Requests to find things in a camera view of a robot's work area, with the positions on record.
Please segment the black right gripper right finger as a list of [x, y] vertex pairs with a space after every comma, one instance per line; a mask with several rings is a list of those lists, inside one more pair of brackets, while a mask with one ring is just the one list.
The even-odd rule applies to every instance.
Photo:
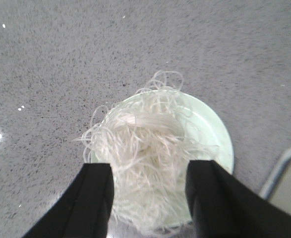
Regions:
[[291, 238], [291, 215], [214, 160], [189, 162], [185, 195], [196, 238]]

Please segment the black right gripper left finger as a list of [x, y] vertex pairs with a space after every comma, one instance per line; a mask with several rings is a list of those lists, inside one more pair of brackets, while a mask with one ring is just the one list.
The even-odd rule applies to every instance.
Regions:
[[26, 238], [105, 238], [114, 200], [109, 164], [84, 164], [56, 204]]

